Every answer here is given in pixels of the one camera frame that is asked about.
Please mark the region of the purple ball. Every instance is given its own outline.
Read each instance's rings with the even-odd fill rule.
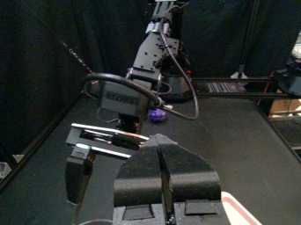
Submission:
[[[148,115],[150,115],[150,120],[155,123],[164,121],[167,117],[166,112],[160,109],[150,110]]]

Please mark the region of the black backdrop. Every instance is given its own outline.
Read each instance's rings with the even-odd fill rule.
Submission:
[[[24,0],[95,72],[123,76],[134,62],[152,8],[147,0]],[[24,2],[0,3],[0,142],[20,153],[80,91],[76,63]],[[229,77],[247,26],[251,0],[191,0],[182,40],[194,76]],[[247,76],[282,69],[301,29],[300,0],[261,1]]]

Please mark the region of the black table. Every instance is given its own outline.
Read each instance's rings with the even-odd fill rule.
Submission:
[[[187,112],[191,104],[178,104]],[[66,203],[64,165],[72,149],[64,144],[72,123],[104,125],[96,103],[82,98],[0,196],[0,224],[72,224]],[[301,164],[268,119],[247,100],[203,98],[199,118],[170,115],[162,124],[144,122],[142,134],[164,134],[202,156],[218,171],[229,192],[262,224],[301,222]],[[112,181],[123,160],[98,156],[80,221],[111,219]]]

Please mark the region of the metal rod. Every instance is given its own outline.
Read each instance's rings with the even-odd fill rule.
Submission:
[[[257,78],[246,78],[246,79],[233,79],[223,77],[203,77],[203,78],[193,78],[193,83],[250,83],[250,82],[274,82],[276,80],[268,77],[257,77]]]
[[[198,92],[198,98],[292,98],[286,94],[281,93],[259,93],[259,92],[237,92],[237,93],[226,93],[226,92]]]

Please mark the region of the black cable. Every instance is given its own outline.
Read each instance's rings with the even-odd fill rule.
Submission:
[[[138,85],[135,82],[132,82],[132,80],[126,79],[120,76],[116,76],[114,74],[104,74],[104,73],[95,73],[95,74],[90,74],[84,80],[83,80],[83,92],[95,98],[95,95],[92,95],[88,92],[87,89],[87,85],[92,82],[92,81],[108,81],[108,82],[114,82],[118,84],[122,84],[124,86],[127,86],[128,88],[134,89],[136,92],[139,92],[142,95],[144,95],[150,101],[154,102],[155,107],[160,107],[162,105],[162,100],[159,97],[155,96],[155,94],[143,86]]]
[[[41,17],[37,15],[37,13],[33,11],[33,9],[29,7],[27,2],[21,0],[21,3],[27,9],[28,14],[32,16],[32,18],[41,23],[45,30],[51,33],[51,35],[55,37],[56,41],[60,43],[64,49],[67,49],[68,53],[71,54],[72,58],[80,63],[80,65],[87,69],[90,73],[92,73],[91,68],[80,58],[80,56],[74,52],[74,50],[68,47],[68,45],[63,42],[61,38],[57,36],[57,34],[53,32],[53,29],[45,24]]]
[[[163,40],[164,48],[166,48],[166,50],[167,50],[167,52],[169,52],[170,58],[171,58],[171,60],[174,61],[175,66],[177,66],[178,69],[179,69],[179,72],[181,72],[181,74],[182,74],[182,77],[183,77],[183,79],[185,79],[185,82],[186,82],[186,84],[187,84],[187,86],[189,86],[189,88],[190,88],[190,91],[191,91],[191,93],[193,93],[193,100],[194,100],[194,116],[193,116],[193,117],[186,116],[185,114],[182,114],[181,112],[177,112],[177,111],[171,110],[171,109],[170,109],[169,107],[166,107],[166,106],[163,107],[163,109],[164,109],[166,111],[169,111],[171,114],[175,114],[177,116],[179,116],[182,119],[186,119],[186,120],[194,120],[194,119],[197,119],[198,116],[199,116],[198,97],[197,97],[197,94],[195,94],[195,91],[194,91],[194,88],[193,88],[190,79],[187,78],[187,75],[186,75],[186,73],[185,73],[185,71],[183,71],[183,69],[182,69],[182,67],[181,67],[181,65],[179,65],[179,63],[178,63],[178,61],[177,61],[177,59],[175,59],[175,57],[174,57],[174,54],[173,54],[171,50],[170,50],[170,45],[169,45],[169,43],[167,43],[166,36],[164,36],[164,33],[163,33],[163,22],[164,22],[164,18],[162,18],[162,20],[160,20],[160,38],[162,38],[162,40]]]

